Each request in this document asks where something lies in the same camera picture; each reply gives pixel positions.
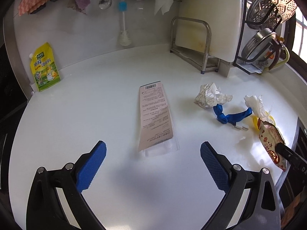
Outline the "red snack wrapper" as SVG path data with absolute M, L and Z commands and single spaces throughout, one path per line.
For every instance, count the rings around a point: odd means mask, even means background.
M 259 139 L 268 153 L 269 157 L 273 161 L 273 163 L 279 167 L 282 171 L 286 171 L 287 169 L 287 161 L 275 151 L 275 146 L 277 143 L 283 143 L 284 139 L 279 133 L 278 129 L 275 125 L 264 122 L 261 119 L 258 119 L 257 126 L 259 129 Z

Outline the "pink paper package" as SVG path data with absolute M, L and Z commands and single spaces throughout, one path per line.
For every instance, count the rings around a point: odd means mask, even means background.
M 162 82 L 139 88 L 140 140 L 138 151 L 145 157 L 179 150 L 170 107 Z

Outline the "printed paper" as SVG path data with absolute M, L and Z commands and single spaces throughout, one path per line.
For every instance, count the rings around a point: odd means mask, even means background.
M 203 109 L 213 108 L 217 104 L 224 105 L 233 99 L 232 95 L 221 93 L 219 87 L 215 83 L 204 84 L 200 86 L 200 90 L 194 102 Z

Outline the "white tissue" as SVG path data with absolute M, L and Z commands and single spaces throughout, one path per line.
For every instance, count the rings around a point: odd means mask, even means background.
M 253 114 L 264 122 L 275 125 L 271 110 L 266 111 L 261 96 L 244 96 L 245 105 L 252 109 Z

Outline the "steel cutting board rack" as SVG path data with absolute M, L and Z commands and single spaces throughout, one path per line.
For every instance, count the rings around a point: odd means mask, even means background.
M 210 53 L 212 30 L 204 20 L 175 16 L 171 21 L 170 52 L 202 74 L 219 69 L 221 59 Z

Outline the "yellow seasoning pouch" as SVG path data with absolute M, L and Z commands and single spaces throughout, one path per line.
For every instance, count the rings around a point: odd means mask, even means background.
M 61 81 L 55 64 L 53 49 L 46 42 L 30 54 L 30 69 L 39 92 Z

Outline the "glass pot lid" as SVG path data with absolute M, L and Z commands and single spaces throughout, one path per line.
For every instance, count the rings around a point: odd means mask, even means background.
M 265 60 L 265 54 L 272 50 L 280 52 L 282 44 L 277 39 L 276 32 L 269 28 L 264 28 L 257 32 L 245 45 L 241 52 L 240 60 L 246 63 Z

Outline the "blue white bottle brush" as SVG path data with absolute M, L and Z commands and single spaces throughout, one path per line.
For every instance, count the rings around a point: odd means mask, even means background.
M 120 0 L 118 4 L 119 11 L 121 13 L 121 19 L 122 19 L 122 28 L 119 34 L 119 44 L 123 47 L 127 47 L 131 45 L 131 39 L 129 37 L 129 33 L 126 29 L 126 23 L 125 23 L 125 12 L 127 10 L 127 3 L 125 0 Z

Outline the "black lid rack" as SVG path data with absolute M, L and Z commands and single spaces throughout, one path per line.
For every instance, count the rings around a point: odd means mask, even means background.
M 247 74 L 262 74 L 290 59 L 277 28 L 290 17 L 286 0 L 243 0 L 243 19 L 233 65 Z

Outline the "steel steamer tray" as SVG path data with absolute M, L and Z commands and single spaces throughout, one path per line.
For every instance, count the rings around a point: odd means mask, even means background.
M 297 8 L 295 0 L 254 0 L 247 11 L 246 24 L 254 30 L 275 31 Z

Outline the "steel ladle spoon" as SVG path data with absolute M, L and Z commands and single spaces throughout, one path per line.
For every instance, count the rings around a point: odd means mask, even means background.
M 112 0 L 99 0 L 98 5 L 101 10 L 109 9 L 112 5 Z

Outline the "white cutting board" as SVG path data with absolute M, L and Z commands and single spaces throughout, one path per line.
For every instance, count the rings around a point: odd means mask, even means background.
M 209 55 L 226 62 L 234 61 L 243 0 L 182 0 L 179 15 L 207 22 L 211 29 Z

